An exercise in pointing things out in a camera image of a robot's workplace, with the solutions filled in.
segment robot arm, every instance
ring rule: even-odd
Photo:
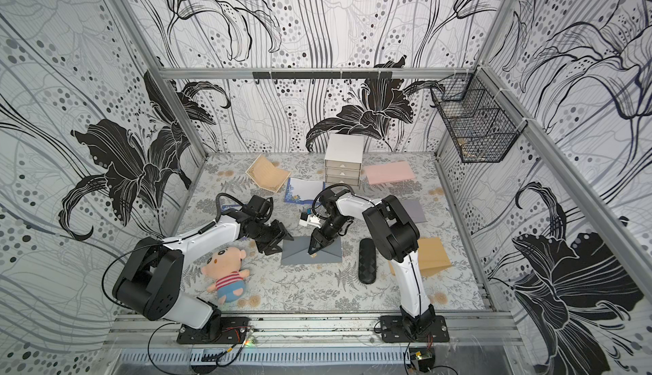
[[[231,208],[223,213],[216,202],[217,217],[204,227],[165,241],[140,240],[113,286],[113,297],[149,320],[180,322],[203,329],[207,339],[215,339],[221,313],[216,306],[180,290],[184,270],[211,250],[241,237],[255,240],[258,251],[266,255],[280,252],[281,240],[293,239],[281,222],[266,224],[273,210],[271,199],[253,196],[240,210]]]
[[[382,200],[354,194],[350,187],[335,194],[327,187],[318,196],[329,212],[321,228],[310,236],[309,253],[330,245],[348,221],[363,219],[380,255],[389,260],[396,273],[401,294],[403,327],[411,338],[425,331],[434,320],[419,270],[419,230],[401,202],[393,195]]]

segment black wire basket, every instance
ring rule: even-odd
[[[466,81],[463,93],[433,92],[432,101],[462,162],[501,162],[520,132],[477,77]]]

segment plush doll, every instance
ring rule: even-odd
[[[247,251],[238,248],[222,249],[213,254],[201,272],[215,283],[206,289],[209,293],[217,291],[217,304],[236,301],[245,291],[244,280],[249,277],[249,269],[240,270],[242,259]]]

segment gray envelope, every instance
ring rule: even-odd
[[[428,221],[419,200],[401,200],[401,204],[415,224]]]
[[[309,236],[283,240],[281,266],[342,263],[342,238],[338,237],[335,242],[312,255],[308,254],[309,245]]]

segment fern pattern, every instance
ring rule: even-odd
[[[293,177],[309,180],[323,178],[321,154],[268,154],[266,156],[278,167],[292,171]],[[305,206],[284,202],[284,188],[277,193],[263,190],[245,174],[256,157],[256,154],[243,153],[219,154],[209,158],[179,231],[185,232],[195,226],[202,226],[214,218],[215,195],[218,192],[228,192],[243,202],[247,202],[251,195],[272,197],[274,199],[272,219],[279,219],[295,237],[310,235],[312,228],[304,228],[298,224],[299,214],[305,210]],[[370,186],[363,175],[360,194],[369,198],[384,198],[393,194],[399,199],[419,199],[428,215],[428,222],[417,224],[421,236],[440,237],[453,264],[451,268],[424,278],[426,292],[431,298],[436,293],[444,293],[447,296],[444,305],[438,304],[435,299],[435,308],[437,310],[484,308],[464,246],[447,209],[446,198],[439,195],[441,187],[432,157],[413,153],[366,153],[363,166],[402,160],[410,163],[417,175],[416,180]],[[270,256],[259,254],[253,240],[239,240],[225,245],[247,251],[247,257],[242,261],[242,269],[249,269],[251,275],[247,279],[244,295],[237,302],[225,305],[224,310],[242,312],[398,310],[400,294],[396,279],[389,271],[389,263],[382,256],[377,254],[376,282],[367,285],[358,280],[359,241],[364,237],[369,237],[369,230],[362,221],[355,221],[347,235],[342,237],[341,264],[283,266],[281,254]],[[214,295],[205,292],[208,281],[202,277],[199,270],[203,263],[205,260],[200,258],[194,264],[194,268],[184,272],[183,285],[187,292],[215,301],[212,299]],[[249,303],[252,296],[259,296],[260,302],[255,305]]]

